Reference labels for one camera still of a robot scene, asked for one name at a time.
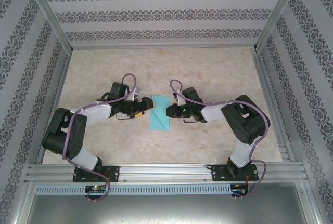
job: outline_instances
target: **aluminum frame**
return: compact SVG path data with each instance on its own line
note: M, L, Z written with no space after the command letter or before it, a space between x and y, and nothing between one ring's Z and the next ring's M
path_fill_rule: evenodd
M251 50L253 62L255 65L255 69L257 70L259 82L264 94L264 98L266 101L266 105L268 108L268 112L271 117L272 126L274 129L274 133L277 139L277 142L279 145L284 145L287 153L287 157L283 156L283 153L281 153L284 160L287 161L296 161L294 153L292 151L292 147L290 144L290 140L288 139L288 135L285 129L285 126L283 124L282 117L279 113L279 108L277 105L277 101L274 97L273 88L270 84L270 80L268 77L267 70L265 68L265 65L263 63L263 59L261 57L261 54L254 49Z
M270 17L267 20L267 23L265 24L265 27L261 31L258 41L257 41L257 50L261 50L263 45L265 44L266 40L268 39L268 36L270 35L273 27L275 26L275 23L277 22L278 18L282 14L283 10L285 9L286 5L288 4L289 0L278 0L276 3Z
M53 107L51 109L51 115L53 115L54 112L56 111L56 109L58 108L58 104L59 104L59 101L60 101L60 96L61 96L61 93L62 93L63 86L65 84L65 79L66 79L66 76L67 76L67 72L68 72L68 69L69 69L69 64L71 62L71 58L72 58L72 54L71 53L67 54L67 60L66 60L65 68L64 68L64 73L62 74L62 77L60 78L59 89L57 91L57 95L56 95ZM51 120L52 120L52 118L50 118L48 120L48 124L47 125L50 124ZM41 146L41 149L40 149L40 151L38 153L38 156L37 156L37 159L36 159L36 163L37 164L42 163L43 157L44 157L44 153L45 153L45 149L44 149L43 146Z
M59 41L61 42L63 48L66 50L67 54L72 54L72 46L66 36L65 31L63 30L60 22L58 21L56 14L53 12L49 2L47 0L36 0L40 9L45 15L45 18L49 22L51 28L55 32Z
M230 181L212 181L211 171L206 168L206 165L123 164L119 165L119 182L112 183L111 186L139 185L144 187L144 185L223 185L231 183ZM256 163L256 165L258 175L261 176L264 166L260 163ZM30 165L11 223L27 223L38 185L93 185L93 183L74 183L72 181L73 172L72 165ZM302 162L268 162L262 183L279 182L295 183L308 223L323 223Z
M117 45L117 46L76 46L73 50L101 50L101 49L159 49L159 48L227 48L249 47L253 44L181 44L181 45Z

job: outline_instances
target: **vent slot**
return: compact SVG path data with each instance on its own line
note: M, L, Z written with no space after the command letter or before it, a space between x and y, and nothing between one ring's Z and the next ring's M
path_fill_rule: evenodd
M85 185L37 186L36 195L83 195ZM111 185L109 195L230 194L230 184L210 185Z

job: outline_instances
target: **yellow label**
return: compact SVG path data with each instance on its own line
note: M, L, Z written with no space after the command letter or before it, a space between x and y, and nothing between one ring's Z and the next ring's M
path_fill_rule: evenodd
M139 116L142 116L142 115L143 115L142 112L139 112L134 117L139 117Z

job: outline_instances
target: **robotic arm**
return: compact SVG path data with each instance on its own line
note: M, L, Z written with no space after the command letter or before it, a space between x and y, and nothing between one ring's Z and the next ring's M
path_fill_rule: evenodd
M130 92L126 84L114 82L110 92L105 93L101 98L97 99L97 102L119 99L125 96L126 91ZM83 168L102 173L101 159L83 147L85 129L99 120L117 116L118 113L127 115L128 119L133 119L143 115L146 110L153 108L153 101L148 97L142 98L141 102L138 101L137 96L139 92L140 89L136 87L126 100L89 107L76 115L70 131L70 141L66 150L66 158ZM69 127L69 122L75 111L64 108L59 108L55 111L42 140L42 145L45 149L56 154L63 153L67 134L66 129ZM90 174L88 180L96 181L98 180L98 176Z
M193 87L183 90L182 95L185 98L202 102ZM176 95L176 93L174 93L174 97L178 101L178 104L174 103L166 109L167 116L171 118L183 118L185 123L206 123L213 120L227 120L238 139L236 147L228 159L227 169L234 178L243 174L251 164L249 155L253 145L265 132L265 122L261 115L245 104L226 103L202 106L184 100L180 96ZM246 95L241 95L236 98L236 100L249 103L257 107L255 103ZM270 126L268 117L266 115L264 116L267 119L268 126ZM190 117L193 117L195 122L185 121L186 118Z

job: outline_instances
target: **teal cloth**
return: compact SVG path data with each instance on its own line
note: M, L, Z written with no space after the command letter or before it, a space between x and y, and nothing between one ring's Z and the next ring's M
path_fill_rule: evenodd
M170 106L170 98L153 95L154 108L150 111L149 130L168 131L170 118L167 116L167 107Z

